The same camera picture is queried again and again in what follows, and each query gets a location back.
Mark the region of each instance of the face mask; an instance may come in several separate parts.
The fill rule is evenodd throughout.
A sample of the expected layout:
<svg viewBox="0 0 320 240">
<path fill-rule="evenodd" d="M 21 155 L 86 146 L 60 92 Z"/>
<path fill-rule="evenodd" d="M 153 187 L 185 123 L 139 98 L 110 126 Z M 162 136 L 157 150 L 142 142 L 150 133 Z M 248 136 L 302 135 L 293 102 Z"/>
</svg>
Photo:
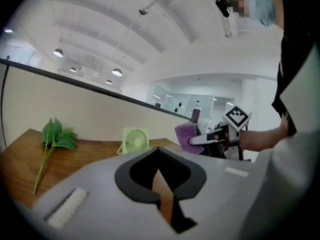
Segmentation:
<svg viewBox="0 0 320 240">
<path fill-rule="evenodd" d="M 276 7 L 273 0 L 249 0 L 250 18 L 269 27 L 276 23 Z"/>
</svg>

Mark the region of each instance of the leaf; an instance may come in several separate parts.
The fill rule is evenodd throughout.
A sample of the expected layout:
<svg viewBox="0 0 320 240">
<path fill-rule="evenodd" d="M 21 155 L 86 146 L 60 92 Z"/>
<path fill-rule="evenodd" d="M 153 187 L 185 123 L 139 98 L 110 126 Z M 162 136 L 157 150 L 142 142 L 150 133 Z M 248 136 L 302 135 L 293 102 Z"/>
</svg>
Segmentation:
<svg viewBox="0 0 320 240">
<path fill-rule="evenodd" d="M 61 133 L 62 133 L 62 123 L 55 117 L 54 118 L 54 127 L 55 127 L 55 134 L 54 134 L 54 140 L 57 142 L 60 140 Z"/>
<path fill-rule="evenodd" d="M 54 146 L 61 149 L 76 150 L 69 137 L 63 137 L 59 139 L 58 143 Z"/>
<path fill-rule="evenodd" d="M 49 122 L 42 129 L 42 141 L 46 143 L 51 143 L 55 136 L 55 125 L 50 118 Z"/>
<path fill-rule="evenodd" d="M 46 146 L 46 142 L 45 142 L 45 141 L 42 142 L 42 143 L 40 144 L 40 146 L 45 147 L 45 146 Z M 47 147 L 50 148 L 51 146 L 52 146 L 52 144 L 51 144 L 51 143 L 48 143 Z"/>
<path fill-rule="evenodd" d="M 72 145 L 73 145 L 74 147 L 77 146 L 77 142 L 76 142 L 74 139 L 72 139 L 72 138 L 70 138 L 70 137 L 67 137 L 67 139 L 72 143 Z"/>
<path fill-rule="evenodd" d="M 69 137 L 73 132 L 74 130 L 74 127 L 67 127 L 67 128 L 64 128 L 62 133 L 61 133 L 61 138 L 63 137 Z"/>
<path fill-rule="evenodd" d="M 75 138 L 78 137 L 78 134 L 72 132 L 72 133 L 69 135 L 69 137 L 72 138 L 72 139 L 75 139 Z"/>
</svg>

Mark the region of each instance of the camera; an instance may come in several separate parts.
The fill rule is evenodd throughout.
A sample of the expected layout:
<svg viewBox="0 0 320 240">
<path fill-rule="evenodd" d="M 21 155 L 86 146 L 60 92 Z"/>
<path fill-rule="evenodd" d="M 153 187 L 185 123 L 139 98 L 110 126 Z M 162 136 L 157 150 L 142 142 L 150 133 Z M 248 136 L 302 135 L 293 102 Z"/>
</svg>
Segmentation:
<svg viewBox="0 0 320 240">
<path fill-rule="evenodd" d="M 229 4 L 227 0 L 215 0 L 216 6 L 218 6 L 220 12 L 222 12 L 222 15 L 226 18 L 230 15 L 230 9 Z"/>
</svg>

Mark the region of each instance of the small fan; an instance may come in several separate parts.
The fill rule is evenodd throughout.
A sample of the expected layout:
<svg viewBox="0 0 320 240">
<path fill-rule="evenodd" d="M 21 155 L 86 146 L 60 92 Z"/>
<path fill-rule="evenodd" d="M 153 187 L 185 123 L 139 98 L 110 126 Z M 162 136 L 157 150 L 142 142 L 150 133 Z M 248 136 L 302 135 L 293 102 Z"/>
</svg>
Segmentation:
<svg viewBox="0 0 320 240">
<path fill-rule="evenodd" d="M 116 152 L 118 155 L 145 150 L 149 148 L 148 130 L 145 128 L 131 128 L 123 129 L 122 144 Z"/>
</svg>

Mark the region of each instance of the ceiling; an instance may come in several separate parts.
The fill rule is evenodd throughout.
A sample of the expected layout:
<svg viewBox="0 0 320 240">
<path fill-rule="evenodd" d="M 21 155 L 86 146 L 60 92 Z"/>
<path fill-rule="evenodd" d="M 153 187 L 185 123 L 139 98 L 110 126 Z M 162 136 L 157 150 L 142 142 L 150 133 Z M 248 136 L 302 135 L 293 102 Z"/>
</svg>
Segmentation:
<svg viewBox="0 0 320 240">
<path fill-rule="evenodd" d="M 139 13 L 144 8 L 147 15 Z M 236 13 L 224 18 L 215 0 L 26 0 L 13 17 L 15 27 L 65 74 L 100 85 L 110 79 L 118 90 L 126 79 L 142 80 L 146 65 L 158 60 L 159 64 L 172 52 L 225 40 L 253 40 L 263 47 L 266 40 L 279 44 L 281 39 L 276 27 L 263 28 Z M 63 50 L 63 58 L 53 54 L 57 48 Z M 99 77 L 83 74 L 78 70 L 82 66 Z M 122 70 L 122 77 L 112 74 L 115 68 Z"/>
</svg>

